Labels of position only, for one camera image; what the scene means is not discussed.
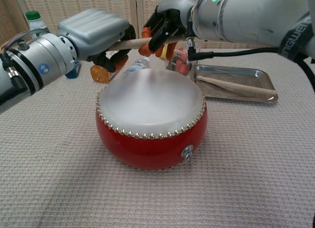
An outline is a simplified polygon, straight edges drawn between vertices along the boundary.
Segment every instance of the green bottle cap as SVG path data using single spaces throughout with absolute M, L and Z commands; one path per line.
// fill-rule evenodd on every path
M 40 14 L 37 10 L 28 11 L 25 14 L 28 20 L 37 20 L 40 18 Z

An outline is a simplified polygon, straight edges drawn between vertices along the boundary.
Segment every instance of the wire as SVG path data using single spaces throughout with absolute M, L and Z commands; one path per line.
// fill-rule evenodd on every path
M 7 43 L 8 43 L 8 41 L 5 42 L 4 44 L 2 44 L 2 45 L 0 46 L 0 53 L 2 53 L 2 49 L 4 48 L 4 46 L 5 46 Z
M 15 39 L 17 36 L 22 35 L 22 34 L 24 34 L 24 33 L 26 33 L 26 32 L 27 32 L 27 31 L 18 33 L 18 34 L 16 34 L 16 35 L 14 35 L 11 39 L 9 39 L 9 40 L 2 46 L 3 52 L 6 51 L 7 45 L 8 45 L 8 43 L 9 43 L 10 41 L 12 41 L 12 40 Z
M 4 46 L 3 52 L 6 52 L 7 49 L 12 47 L 20 39 L 22 39 L 22 38 L 24 38 L 24 37 L 26 37 L 26 36 L 28 36 L 30 34 L 39 33 L 39 32 L 49 33 L 49 30 L 46 30 L 46 29 L 34 29 L 34 30 L 27 31 L 27 32 L 19 33 L 19 34 L 15 35 L 13 38 L 11 38 L 11 40 L 7 43 L 7 45 Z
M 304 59 L 306 57 L 307 56 L 304 56 L 304 55 L 298 55 L 297 58 L 294 60 L 294 62 L 297 63 L 300 66 L 300 68 L 304 71 L 315 93 L 315 74 L 313 73 L 309 65 L 305 63 Z
M 278 49 L 276 47 L 263 47 L 238 52 L 198 52 L 193 54 L 192 59 L 196 61 L 213 57 L 237 57 L 265 52 L 277 53 Z

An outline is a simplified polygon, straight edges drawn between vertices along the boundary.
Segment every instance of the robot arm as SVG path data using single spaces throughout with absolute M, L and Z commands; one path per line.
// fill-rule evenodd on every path
M 315 59 L 311 15 L 315 19 L 314 0 L 165 0 L 147 21 L 145 32 L 152 39 L 139 52 L 151 55 L 161 51 L 169 37 L 185 34 L 189 47 L 197 36 L 281 47 L 287 57 L 294 49 Z M 0 56 L 0 113 L 71 71 L 75 59 L 114 72 L 114 63 L 129 49 L 110 60 L 106 50 L 118 40 L 135 39 L 126 19 L 97 9 L 60 22 L 58 30 L 57 36 L 48 33 L 29 43 L 20 41 L 18 48 Z
M 76 59 L 93 61 L 110 72 L 129 50 L 111 59 L 106 50 L 118 40 L 135 39 L 128 20 L 89 9 L 58 24 L 58 34 L 44 34 L 0 54 L 0 113 L 73 69 Z
M 312 0 L 309 3 L 314 12 L 315 3 Z M 157 17 L 163 19 L 164 24 L 176 23 L 174 20 L 180 23 L 173 34 L 182 33 L 191 19 L 194 34 L 203 40 L 280 47 L 288 31 L 297 28 L 299 33 L 293 38 L 302 35 L 304 28 L 296 26 L 304 21 L 309 11 L 308 0 L 165 0 L 145 25 L 153 31 L 153 41 L 145 47 L 149 50 L 146 54 L 154 53 L 165 39 L 165 33 L 169 33 L 166 25 L 160 25 L 156 30 L 156 20 L 160 22 Z M 307 40 L 300 52 L 315 58 L 314 36 Z

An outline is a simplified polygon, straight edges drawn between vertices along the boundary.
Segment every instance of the drum rim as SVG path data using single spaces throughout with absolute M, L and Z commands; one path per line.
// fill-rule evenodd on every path
M 125 131 L 124 129 L 120 129 L 118 127 L 116 127 L 115 125 L 113 125 L 111 122 L 109 122 L 105 115 L 103 114 L 103 112 L 100 109 L 100 105 L 99 105 L 99 97 L 100 94 L 106 89 L 106 86 L 104 88 L 102 88 L 96 96 L 96 112 L 99 116 L 99 118 L 103 121 L 103 123 L 111 130 L 114 130 L 116 133 L 119 133 L 121 135 L 126 135 L 128 137 L 134 137 L 134 138 L 141 138 L 141 139 L 163 139 L 166 137 L 173 137 L 173 136 L 177 136 L 181 133 L 186 132 L 187 130 L 189 130 L 191 127 L 193 127 L 194 125 L 196 125 L 196 123 L 200 120 L 200 118 L 203 116 L 205 110 L 206 110 L 206 97 L 204 95 L 202 95 L 203 97 L 203 103 L 202 103 L 202 107 L 201 110 L 199 111 L 198 115 L 195 117 L 195 120 L 191 121 L 191 122 L 187 122 L 187 124 L 185 126 L 182 126 L 180 129 L 178 130 L 174 130 L 174 131 L 169 131 L 166 135 L 164 135 L 163 133 L 159 133 L 158 135 L 155 135 L 153 133 L 144 133 L 144 134 L 138 134 L 137 132 L 132 132 L 132 131 Z

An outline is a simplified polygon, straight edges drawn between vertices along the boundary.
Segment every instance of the orange object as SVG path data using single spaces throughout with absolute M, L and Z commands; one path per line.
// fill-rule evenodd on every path
M 152 37 L 151 29 L 149 27 L 144 27 L 142 29 L 141 35 L 142 35 L 142 38 Z M 168 61 L 170 61 L 173 58 L 173 53 L 174 53 L 176 44 L 177 42 L 173 42 L 167 45 L 166 59 Z M 159 49 L 157 49 L 157 51 L 155 52 L 156 57 L 160 57 L 162 55 L 163 48 L 164 48 L 164 45 L 162 45 Z M 146 56 L 146 57 L 149 57 L 150 55 L 154 53 L 149 49 L 149 43 L 146 43 L 144 46 L 140 47 L 138 52 L 140 55 Z
M 106 84 L 110 80 L 110 73 L 103 67 L 99 65 L 93 65 L 90 68 L 92 79 L 97 83 Z
M 99 66 L 99 65 L 93 65 L 90 68 L 92 79 L 97 83 L 103 83 L 106 84 L 110 81 L 110 79 L 124 66 L 124 64 L 127 62 L 128 56 L 125 56 L 121 61 L 115 63 L 115 72 L 110 73 L 107 71 L 107 69 Z

